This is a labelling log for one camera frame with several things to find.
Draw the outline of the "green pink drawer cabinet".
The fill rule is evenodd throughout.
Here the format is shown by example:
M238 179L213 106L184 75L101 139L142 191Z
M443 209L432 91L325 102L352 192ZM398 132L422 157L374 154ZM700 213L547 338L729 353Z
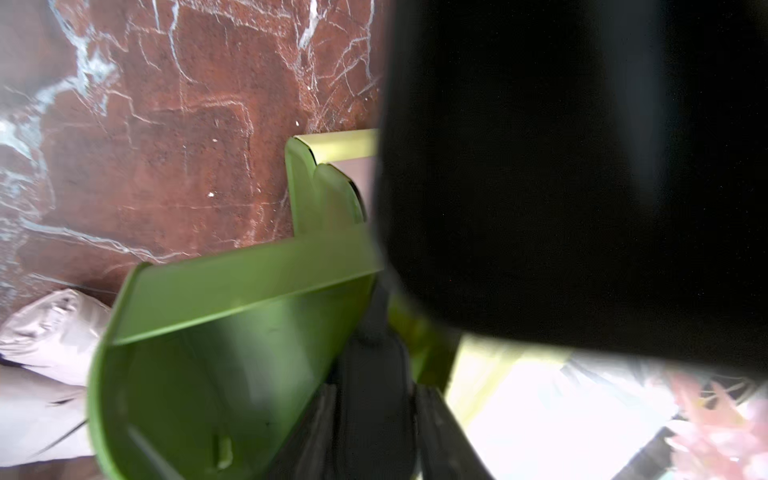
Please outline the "green pink drawer cabinet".
M272 479L269 467L357 329L374 288L414 389L489 400L507 378L557 372L560 350L460 337L380 278L368 234L374 130L297 135L285 147L292 238L127 277L90 371L88 417L110 479Z

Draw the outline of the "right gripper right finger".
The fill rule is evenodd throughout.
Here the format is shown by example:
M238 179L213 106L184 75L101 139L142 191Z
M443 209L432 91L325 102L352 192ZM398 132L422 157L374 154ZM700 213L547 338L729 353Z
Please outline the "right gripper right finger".
M438 389L416 384L414 405L423 479L492 478Z

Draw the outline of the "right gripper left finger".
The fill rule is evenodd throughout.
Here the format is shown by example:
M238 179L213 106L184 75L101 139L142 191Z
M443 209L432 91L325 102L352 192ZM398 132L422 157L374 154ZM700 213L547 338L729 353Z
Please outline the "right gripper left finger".
M410 359L388 323L389 293L368 308L269 467L272 479L409 479L417 447Z

